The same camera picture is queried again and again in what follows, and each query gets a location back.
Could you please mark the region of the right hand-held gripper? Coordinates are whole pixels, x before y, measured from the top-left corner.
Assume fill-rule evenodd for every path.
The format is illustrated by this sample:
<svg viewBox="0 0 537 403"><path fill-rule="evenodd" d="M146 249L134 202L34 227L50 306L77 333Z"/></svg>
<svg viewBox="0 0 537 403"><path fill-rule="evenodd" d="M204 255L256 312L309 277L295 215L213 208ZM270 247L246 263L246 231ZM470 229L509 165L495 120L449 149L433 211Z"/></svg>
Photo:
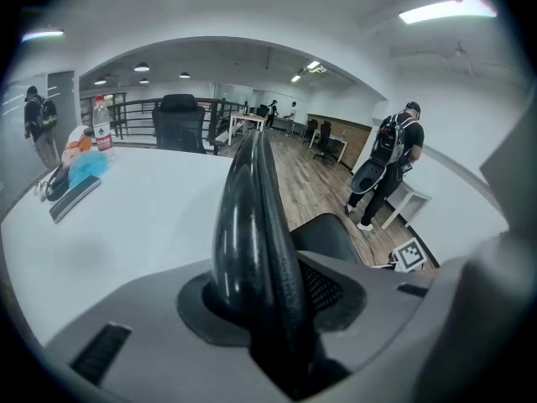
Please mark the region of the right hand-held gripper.
<svg viewBox="0 0 537 403"><path fill-rule="evenodd" d="M437 270L425 248L416 237L400 244L388 255L388 265L401 273L433 272Z"/></svg>

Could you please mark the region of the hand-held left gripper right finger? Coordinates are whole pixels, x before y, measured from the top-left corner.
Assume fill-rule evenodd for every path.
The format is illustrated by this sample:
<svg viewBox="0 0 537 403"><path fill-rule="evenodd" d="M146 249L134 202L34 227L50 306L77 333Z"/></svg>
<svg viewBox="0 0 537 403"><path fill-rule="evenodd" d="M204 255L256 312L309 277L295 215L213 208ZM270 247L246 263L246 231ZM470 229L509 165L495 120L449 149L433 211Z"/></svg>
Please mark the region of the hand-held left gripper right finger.
<svg viewBox="0 0 537 403"><path fill-rule="evenodd" d="M327 358L314 325L314 310L279 194L268 135L258 141L258 171L268 266L268 297L258 309L251 354L291 399L313 396L346 378L349 371Z"/></svg>

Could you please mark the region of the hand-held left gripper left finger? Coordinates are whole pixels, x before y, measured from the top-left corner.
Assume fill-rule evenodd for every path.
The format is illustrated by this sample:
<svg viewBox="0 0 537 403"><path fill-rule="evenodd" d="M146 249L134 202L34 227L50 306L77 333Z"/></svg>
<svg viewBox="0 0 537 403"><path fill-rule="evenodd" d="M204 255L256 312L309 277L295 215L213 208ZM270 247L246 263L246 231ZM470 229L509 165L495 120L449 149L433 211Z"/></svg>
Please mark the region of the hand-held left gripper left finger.
<svg viewBox="0 0 537 403"><path fill-rule="evenodd" d="M211 306L253 335L278 326L278 290L263 191L264 133L239 145L227 174L213 238Z"/></svg>

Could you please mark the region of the black folding chair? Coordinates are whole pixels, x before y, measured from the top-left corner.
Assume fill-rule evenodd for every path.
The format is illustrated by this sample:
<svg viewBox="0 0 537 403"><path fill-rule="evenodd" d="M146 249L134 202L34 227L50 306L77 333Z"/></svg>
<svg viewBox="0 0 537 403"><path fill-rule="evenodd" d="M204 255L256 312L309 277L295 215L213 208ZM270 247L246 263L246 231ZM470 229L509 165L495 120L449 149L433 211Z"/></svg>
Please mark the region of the black folding chair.
<svg viewBox="0 0 537 403"><path fill-rule="evenodd" d="M341 219L322 213L290 232L296 250L309 251L341 261L362 263L362 258Z"/></svg>

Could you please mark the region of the black round object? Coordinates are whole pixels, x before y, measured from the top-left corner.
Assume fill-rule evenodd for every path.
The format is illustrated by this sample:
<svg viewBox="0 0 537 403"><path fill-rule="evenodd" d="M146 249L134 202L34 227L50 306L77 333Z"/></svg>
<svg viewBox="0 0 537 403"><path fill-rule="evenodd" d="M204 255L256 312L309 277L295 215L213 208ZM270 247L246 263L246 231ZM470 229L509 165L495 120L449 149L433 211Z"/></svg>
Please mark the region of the black round object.
<svg viewBox="0 0 537 403"><path fill-rule="evenodd" d="M386 165L374 159L366 160L353 174L351 189L353 193L365 194L372 190L383 178Z"/></svg>

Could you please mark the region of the white square table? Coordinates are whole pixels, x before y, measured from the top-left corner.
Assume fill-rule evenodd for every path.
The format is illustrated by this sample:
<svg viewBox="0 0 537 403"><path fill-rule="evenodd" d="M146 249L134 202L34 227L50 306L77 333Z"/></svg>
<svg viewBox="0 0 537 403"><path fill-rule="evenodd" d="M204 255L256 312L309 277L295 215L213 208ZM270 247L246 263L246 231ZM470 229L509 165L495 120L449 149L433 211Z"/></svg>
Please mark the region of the white square table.
<svg viewBox="0 0 537 403"><path fill-rule="evenodd" d="M119 148L101 184L60 222L49 203L23 196L2 222L3 254L37 341L131 280L208 259L231 163Z"/></svg>

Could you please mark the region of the small desk with white legs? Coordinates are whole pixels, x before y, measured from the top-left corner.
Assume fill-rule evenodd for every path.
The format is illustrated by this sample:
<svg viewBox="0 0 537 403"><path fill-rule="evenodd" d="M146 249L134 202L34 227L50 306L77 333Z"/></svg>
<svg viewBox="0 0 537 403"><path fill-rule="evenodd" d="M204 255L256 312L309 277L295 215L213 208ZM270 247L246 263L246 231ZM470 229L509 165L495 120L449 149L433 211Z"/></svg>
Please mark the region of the small desk with white legs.
<svg viewBox="0 0 537 403"><path fill-rule="evenodd" d="M263 132L265 118L255 114L244 115L239 112L231 112L228 126L227 145L232 145L233 136L237 133L246 135L250 125L253 125L255 130Z"/></svg>

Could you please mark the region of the long white desk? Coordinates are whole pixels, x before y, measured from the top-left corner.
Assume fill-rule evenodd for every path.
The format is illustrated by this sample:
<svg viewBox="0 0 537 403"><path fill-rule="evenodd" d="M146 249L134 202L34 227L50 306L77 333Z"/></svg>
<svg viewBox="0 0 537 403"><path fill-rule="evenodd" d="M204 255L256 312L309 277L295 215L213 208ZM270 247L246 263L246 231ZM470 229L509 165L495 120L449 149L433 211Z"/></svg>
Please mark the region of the long white desk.
<svg viewBox="0 0 537 403"><path fill-rule="evenodd" d="M316 131L315 132L315 138L309 144L309 148L310 149L313 148L315 150L315 152L317 151L316 143L317 143L319 137L320 137L320 133L318 131ZM330 135L330 137L331 137L331 147L332 147L333 154L330 155L327 160L332 160L332 161L335 161L337 163L341 163L342 157L345 154L346 149L347 149L347 142L344 141L343 139L340 139L340 138L336 137L336 136Z"/></svg>

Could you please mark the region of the black metal railing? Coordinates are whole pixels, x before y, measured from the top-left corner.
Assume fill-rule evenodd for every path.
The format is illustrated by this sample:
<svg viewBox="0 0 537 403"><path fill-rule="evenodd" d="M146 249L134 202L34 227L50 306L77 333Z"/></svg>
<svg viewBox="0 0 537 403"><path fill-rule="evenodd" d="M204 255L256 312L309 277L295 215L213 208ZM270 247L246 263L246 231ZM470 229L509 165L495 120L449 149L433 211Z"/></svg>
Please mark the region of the black metal railing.
<svg viewBox="0 0 537 403"><path fill-rule="evenodd" d="M108 112L112 120L112 139L121 144L156 145L156 128L153 112L161 99L143 99L116 102L117 94L111 95L112 104ZM195 98L196 104L203 107L205 117L202 124L202 140L227 141L227 133L233 113L241 113L245 105L225 99Z"/></svg>

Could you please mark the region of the blue cloth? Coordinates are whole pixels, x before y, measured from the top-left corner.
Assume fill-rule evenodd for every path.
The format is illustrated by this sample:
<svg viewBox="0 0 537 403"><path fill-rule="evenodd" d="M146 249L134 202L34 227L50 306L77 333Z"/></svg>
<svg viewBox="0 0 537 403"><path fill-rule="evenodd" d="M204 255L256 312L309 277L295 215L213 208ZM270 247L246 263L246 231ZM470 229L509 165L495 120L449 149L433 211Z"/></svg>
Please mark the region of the blue cloth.
<svg viewBox="0 0 537 403"><path fill-rule="evenodd" d="M81 152L77 155L69 168L69 188L81 183L89 176L100 177L107 172L108 156L98 150Z"/></svg>

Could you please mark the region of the clear water bottle red label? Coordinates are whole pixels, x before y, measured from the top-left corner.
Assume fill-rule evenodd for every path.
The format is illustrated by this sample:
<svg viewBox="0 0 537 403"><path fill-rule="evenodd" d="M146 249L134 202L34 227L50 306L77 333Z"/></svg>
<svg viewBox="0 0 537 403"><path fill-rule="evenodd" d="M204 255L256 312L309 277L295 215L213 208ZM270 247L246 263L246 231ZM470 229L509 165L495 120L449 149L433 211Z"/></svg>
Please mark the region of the clear water bottle red label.
<svg viewBox="0 0 537 403"><path fill-rule="evenodd" d="M112 159L114 156L112 125L103 95L96 96L92 113L92 125L97 149L104 153L108 159Z"/></svg>

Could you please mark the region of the dark flat phone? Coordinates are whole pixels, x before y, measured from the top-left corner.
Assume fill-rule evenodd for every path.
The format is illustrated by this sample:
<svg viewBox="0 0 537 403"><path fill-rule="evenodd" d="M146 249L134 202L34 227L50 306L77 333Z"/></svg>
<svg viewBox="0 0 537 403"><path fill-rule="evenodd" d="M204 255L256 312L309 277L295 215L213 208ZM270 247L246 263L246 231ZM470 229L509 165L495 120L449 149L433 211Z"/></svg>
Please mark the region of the dark flat phone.
<svg viewBox="0 0 537 403"><path fill-rule="evenodd" d="M60 222L65 215L84 197L95 190L102 180L93 175L88 176L72 189L69 189L51 208L50 216L54 223Z"/></svg>

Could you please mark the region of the orange and white tissue pack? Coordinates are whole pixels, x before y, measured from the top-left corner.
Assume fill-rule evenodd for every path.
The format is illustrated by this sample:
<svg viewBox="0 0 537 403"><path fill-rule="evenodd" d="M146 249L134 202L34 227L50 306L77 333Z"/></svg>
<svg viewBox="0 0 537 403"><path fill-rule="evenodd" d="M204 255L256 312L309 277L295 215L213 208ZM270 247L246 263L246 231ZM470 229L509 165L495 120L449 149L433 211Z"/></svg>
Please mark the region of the orange and white tissue pack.
<svg viewBox="0 0 537 403"><path fill-rule="evenodd" d="M79 154L91 150L91 138L85 134L87 129L86 125L79 125L70 133L61 155L63 168L69 168Z"/></svg>

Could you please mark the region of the long ceiling light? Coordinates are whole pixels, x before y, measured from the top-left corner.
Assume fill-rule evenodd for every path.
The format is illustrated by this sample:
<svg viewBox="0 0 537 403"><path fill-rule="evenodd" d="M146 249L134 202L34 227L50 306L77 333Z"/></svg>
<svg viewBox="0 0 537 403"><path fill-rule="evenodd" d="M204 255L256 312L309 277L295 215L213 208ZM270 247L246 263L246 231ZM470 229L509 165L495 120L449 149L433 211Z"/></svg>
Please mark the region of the long ceiling light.
<svg viewBox="0 0 537 403"><path fill-rule="evenodd" d="M28 42L31 40L37 39L49 39L49 38L59 38L62 37L65 33L62 30L43 30L43 31L34 31L25 33L20 42Z"/></svg>
<svg viewBox="0 0 537 403"><path fill-rule="evenodd" d="M418 7L399 14L406 24L452 17L496 18L497 11L482 0L450 0Z"/></svg>

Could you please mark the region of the white table frame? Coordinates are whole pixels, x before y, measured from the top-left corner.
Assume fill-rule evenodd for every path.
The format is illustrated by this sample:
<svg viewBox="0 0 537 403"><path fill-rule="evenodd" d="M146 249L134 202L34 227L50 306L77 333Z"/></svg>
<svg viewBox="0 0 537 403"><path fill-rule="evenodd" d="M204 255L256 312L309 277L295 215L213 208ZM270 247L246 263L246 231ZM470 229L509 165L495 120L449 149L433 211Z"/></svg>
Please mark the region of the white table frame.
<svg viewBox="0 0 537 403"><path fill-rule="evenodd" d="M402 182L399 188L394 192L396 196L400 196L399 203L394 207L394 210L381 225L382 230L386 230L396 217L401 215L401 212L410 204L414 199L419 199L421 201L420 205L414 211L412 217L406 221L404 225L406 228L410 227L412 221L420 214L420 211L430 202L431 196L417 190L412 184L407 182Z"/></svg>

